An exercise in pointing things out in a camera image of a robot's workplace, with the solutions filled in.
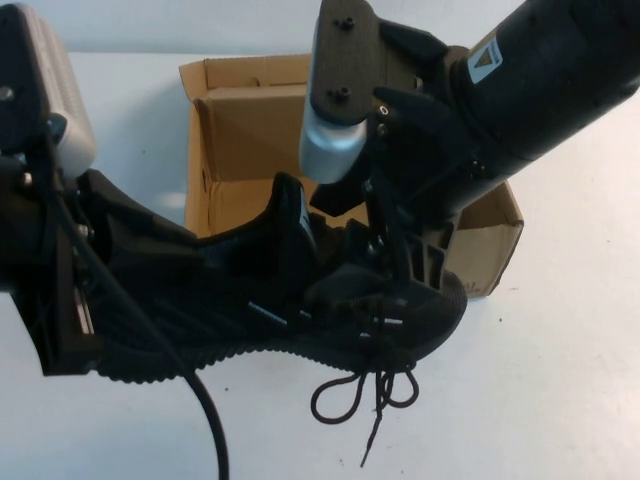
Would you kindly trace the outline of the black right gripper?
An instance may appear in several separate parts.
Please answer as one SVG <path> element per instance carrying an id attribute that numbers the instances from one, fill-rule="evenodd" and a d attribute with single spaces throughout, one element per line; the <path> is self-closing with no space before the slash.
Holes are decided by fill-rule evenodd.
<path id="1" fill-rule="evenodd" d="M 376 34 L 368 161 L 390 189 L 413 278 L 440 291 L 460 212 L 481 176 L 479 141 L 455 93 L 470 50 L 389 20 L 377 19 Z M 364 182 L 338 182 L 319 184 L 310 205 L 341 216 L 364 202 Z"/>

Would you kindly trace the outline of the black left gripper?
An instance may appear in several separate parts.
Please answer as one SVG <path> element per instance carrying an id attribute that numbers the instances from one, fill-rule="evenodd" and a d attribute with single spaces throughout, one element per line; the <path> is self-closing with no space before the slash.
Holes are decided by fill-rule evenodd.
<path id="1" fill-rule="evenodd" d="M 218 281 L 201 242 L 142 206 L 104 174 L 79 178 L 80 205 L 94 229 L 92 246 L 120 281 Z M 86 375 L 103 354 L 80 284 L 77 253 L 55 211 L 19 169 L 19 314 L 45 376 Z"/>

